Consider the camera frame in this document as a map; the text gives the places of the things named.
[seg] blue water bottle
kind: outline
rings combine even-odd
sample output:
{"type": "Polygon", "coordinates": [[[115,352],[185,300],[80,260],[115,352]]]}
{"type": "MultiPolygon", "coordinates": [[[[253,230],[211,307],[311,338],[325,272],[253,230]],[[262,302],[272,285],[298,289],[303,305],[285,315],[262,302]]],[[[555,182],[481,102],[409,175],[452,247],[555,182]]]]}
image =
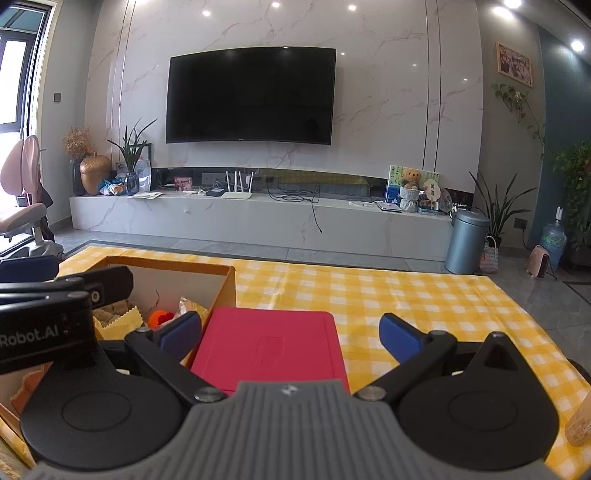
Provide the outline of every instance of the blue water bottle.
{"type": "Polygon", "coordinates": [[[563,209],[558,207],[556,210],[556,221],[549,223],[544,227],[542,231],[542,240],[540,245],[544,247],[550,255],[550,265],[552,270],[558,269],[560,258],[564,253],[564,247],[566,246],[566,234],[562,227],[562,212],[563,209]]]}

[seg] tiled floor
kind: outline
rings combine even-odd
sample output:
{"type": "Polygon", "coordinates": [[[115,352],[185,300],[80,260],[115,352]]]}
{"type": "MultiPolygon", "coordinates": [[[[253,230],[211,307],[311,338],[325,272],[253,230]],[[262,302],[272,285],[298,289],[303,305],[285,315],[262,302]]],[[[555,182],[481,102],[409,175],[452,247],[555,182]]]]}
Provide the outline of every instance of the tiled floor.
{"type": "MultiPolygon", "coordinates": [[[[294,248],[208,242],[161,236],[101,233],[66,229],[56,233],[56,241],[66,252],[75,253],[81,245],[133,245],[177,252],[192,252],[229,257],[254,257],[268,260],[380,268],[387,270],[445,273],[442,262],[403,258],[374,257],[335,252],[317,252],[294,248]]],[[[576,275],[557,272],[558,280],[546,276],[533,280],[525,272],[523,258],[501,257],[499,273],[490,275],[511,298],[523,307],[545,330],[564,354],[591,372],[591,286],[568,282],[588,281],[590,273],[576,275]]]]}

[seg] climbing plant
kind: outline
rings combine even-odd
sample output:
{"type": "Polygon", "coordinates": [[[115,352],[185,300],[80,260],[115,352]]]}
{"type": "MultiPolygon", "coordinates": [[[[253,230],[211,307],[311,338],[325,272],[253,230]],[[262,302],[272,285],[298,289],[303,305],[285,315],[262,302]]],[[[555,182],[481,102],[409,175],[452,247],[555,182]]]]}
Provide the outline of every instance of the climbing plant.
{"type": "MultiPolygon", "coordinates": [[[[540,122],[534,115],[531,109],[530,101],[528,99],[529,92],[521,92],[511,85],[506,83],[493,83],[492,88],[495,91],[495,97],[501,98],[505,106],[511,113],[517,115],[517,123],[520,124],[526,119],[531,119],[533,123],[527,126],[527,130],[531,130],[531,138],[537,140],[542,145],[542,151],[546,146],[546,136],[544,133],[546,124],[540,122]]],[[[544,153],[540,155],[540,160],[544,159],[544,153]]]]}

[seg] black tv screen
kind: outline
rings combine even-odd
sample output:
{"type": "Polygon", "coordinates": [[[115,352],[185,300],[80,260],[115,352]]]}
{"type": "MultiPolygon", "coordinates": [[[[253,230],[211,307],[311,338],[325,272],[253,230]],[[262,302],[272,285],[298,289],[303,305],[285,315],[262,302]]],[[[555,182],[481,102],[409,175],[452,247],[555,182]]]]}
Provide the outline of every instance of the black tv screen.
{"type": "Polygon", "coordinates": [[[255,47],[170,60],[166,142],[330,145],[336,50],[255,47]]]}

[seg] marble wall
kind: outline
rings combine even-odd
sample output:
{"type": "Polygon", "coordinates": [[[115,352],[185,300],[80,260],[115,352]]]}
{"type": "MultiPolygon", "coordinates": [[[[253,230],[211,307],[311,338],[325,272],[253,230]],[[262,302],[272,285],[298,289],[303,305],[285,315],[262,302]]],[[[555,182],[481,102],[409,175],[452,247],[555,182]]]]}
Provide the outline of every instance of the marble wall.
{"type": "Polygon", "coordinates": [[[98,148],[138,119],[154,165],[298,168],[387,177],[435,169],[470,191],[482,125],[474,0],[104,0],[86,97],[98,148]],[[202,15],[207,10],[208,17],[202,15]],[[338,50],[333,144],[165,143],[171,56],[247,46],[338,50]]]}

